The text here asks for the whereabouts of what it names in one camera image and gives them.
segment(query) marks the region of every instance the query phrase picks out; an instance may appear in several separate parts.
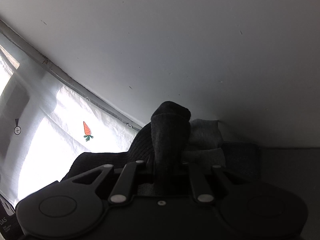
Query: white curtain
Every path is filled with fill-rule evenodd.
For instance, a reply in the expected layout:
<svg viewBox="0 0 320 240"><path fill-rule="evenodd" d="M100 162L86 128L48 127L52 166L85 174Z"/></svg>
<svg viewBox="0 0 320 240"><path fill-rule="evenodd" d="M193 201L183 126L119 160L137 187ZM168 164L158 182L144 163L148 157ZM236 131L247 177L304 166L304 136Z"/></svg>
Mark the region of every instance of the white curtain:
<svg viewBox="0 0 320 240"><path fill-rule="evenodd" d="M61 180L82 152L129 149L136 130L65 86L2 34L0 45L0 194L14 207ZM92 137L84 137L84 122Z"/></svg>

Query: gray surface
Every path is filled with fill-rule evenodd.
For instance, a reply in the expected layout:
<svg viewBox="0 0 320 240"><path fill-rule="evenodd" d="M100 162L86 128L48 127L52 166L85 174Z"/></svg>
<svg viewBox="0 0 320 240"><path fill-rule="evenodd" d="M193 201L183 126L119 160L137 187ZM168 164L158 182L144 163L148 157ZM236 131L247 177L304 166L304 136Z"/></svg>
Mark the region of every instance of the gray surface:
<svg viewBox="0 0 320 240"><path fill-rule="evenodd" d="M0 18L141 126L171 100L258 145L319 147L319 8L320 0L0 0Z"/></svg>
<svg viewBox="0 0 320 240"><path fill-rule="evenodd" d="M305 240L320 239L320 150L263 150L261 179L300 196L309 216Z"/></svg>

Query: carrot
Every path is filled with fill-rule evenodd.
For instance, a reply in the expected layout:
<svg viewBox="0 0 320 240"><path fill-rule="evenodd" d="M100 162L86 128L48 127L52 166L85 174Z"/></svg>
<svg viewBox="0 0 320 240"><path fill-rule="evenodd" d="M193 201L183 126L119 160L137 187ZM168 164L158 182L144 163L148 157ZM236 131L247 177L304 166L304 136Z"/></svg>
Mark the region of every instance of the carrot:
<svg viewBox="0 0 320 240"><path fill-rule="evenodd" d="M83 122L83 126L84 126L84 133L85 135L90 135L91 134L91 130L90 128L87 126L87 124L85 122Z"/></svg>
<svg viewBox="0 0 320 240"><path fill-rule="evenodd" d="M84 126L84 134L85 134L85 141L89 141L90 137L93 138L93 136L91 135L91 130L90 128L87 126L87 124L85 122L83 122L83 126Z"/></svg>

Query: circle plus symbol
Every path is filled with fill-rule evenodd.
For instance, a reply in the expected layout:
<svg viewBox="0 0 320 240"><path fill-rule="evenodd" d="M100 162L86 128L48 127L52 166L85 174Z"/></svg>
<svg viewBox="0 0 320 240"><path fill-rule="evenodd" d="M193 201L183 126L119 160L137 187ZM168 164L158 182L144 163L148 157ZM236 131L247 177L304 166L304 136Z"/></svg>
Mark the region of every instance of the circle plus symbol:
<svg viewBox="0 0 320 240"><path fill-rule="evenodd" d="M20 134L20 133L21 133L21 128L20 128L19 126L16 126L16 127L14 128L14 133L15 133L16 135Z"/></svg>

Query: scuff mark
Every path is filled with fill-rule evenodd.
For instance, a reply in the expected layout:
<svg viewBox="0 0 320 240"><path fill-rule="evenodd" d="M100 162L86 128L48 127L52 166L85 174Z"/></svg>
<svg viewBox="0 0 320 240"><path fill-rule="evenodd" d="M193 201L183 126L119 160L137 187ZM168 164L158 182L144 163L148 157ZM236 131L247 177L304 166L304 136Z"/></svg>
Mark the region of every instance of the scuff mark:
<svg viewBox="0 0 320 240"><path fill-rule="evenodd" d="M43 64L43 65L47 65L47 64L49 63L49 61L50 61L50 60L49 60L48 58L46 58L46 59L42 62L42 64Z"/></svg>

